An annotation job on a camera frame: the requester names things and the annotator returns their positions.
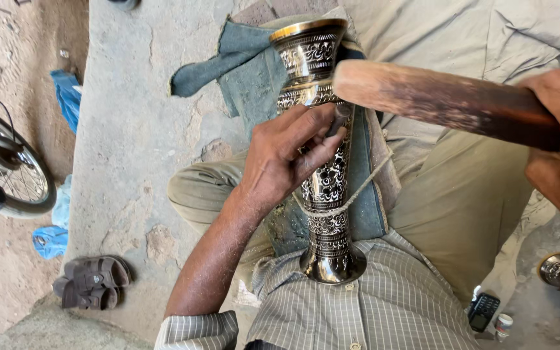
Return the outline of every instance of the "string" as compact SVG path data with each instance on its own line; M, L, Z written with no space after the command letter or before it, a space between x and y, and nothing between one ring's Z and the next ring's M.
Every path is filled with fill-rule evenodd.
M388 148L388 155L384 158L384 160L381 161L381 163L377 165L377 167L373 170L373 172L371 172L368 178L364 180L364 182L362 182L362 185L360 185L360 187L358 187L358 190L355 191L355 193L351 197L349 197L349 200L342 207L338 209L334 209L333 211L329 211L329 212L311 212L308 209L306 209L304 203L302 202L302 199L300 199L298 195L295 194L295 192L293 192L293 198L295 198L297 204L299 205L299 208L304 212L304 214L310 217L330 217L342 213L349 208L349 205L351 205L351 203L353 203L356 200L356 198L358 198L358 195L362 192L364 188L367 187L367 185L371 182L371 180L375 177L375 175L377 175L377 173L384 167L385 163L387 163L390 160L392 155L393 153L391 149Z

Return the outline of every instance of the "vase neck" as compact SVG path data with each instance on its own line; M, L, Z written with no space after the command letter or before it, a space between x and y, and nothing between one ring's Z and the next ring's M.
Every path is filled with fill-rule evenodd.
M273 43L289 79L303 82L331 77L344 31L344 28L339 28Z

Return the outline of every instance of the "striped shirt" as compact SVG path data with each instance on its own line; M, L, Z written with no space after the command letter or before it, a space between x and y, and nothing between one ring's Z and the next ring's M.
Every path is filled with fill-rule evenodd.
M262 301L246 349L478 349L468 317L436 268L394 230L355 243L367 270L346 285L309 280L301 251L262 259L254 293ZM155 349L234 349L234 311L171 316Z

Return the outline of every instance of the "shirt sleeve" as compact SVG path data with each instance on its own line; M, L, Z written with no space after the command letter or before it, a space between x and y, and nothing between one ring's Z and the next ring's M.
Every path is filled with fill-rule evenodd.
M234 311L199 316L169 316L161 324L155 350L234 349L237 345Z

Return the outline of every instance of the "bicycle tire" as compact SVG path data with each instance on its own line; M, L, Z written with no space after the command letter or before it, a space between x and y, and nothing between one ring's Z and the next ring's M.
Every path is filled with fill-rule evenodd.
M0 125L3 128L7 129L8 132L11 132L10 125L4 122L4 120L1 118ZM40 167L47 183L47 195L41 202L28 203L25 201L20 201L19 199L16 199L6 193L6 202L4 203L3 208L1 208L0 210L0 214L3 216L14 217L18 219L35 219L37 217L43 216L45 213L53 209L57 196L55 182L53 181L51 171L49 171L47 165L36 153L34 148L31 147L27 143L27 141L25 141L25 139L23 139L23 137L21 137L16 131L14 131L14 138L23 145L28 153L32 155L37 165Z

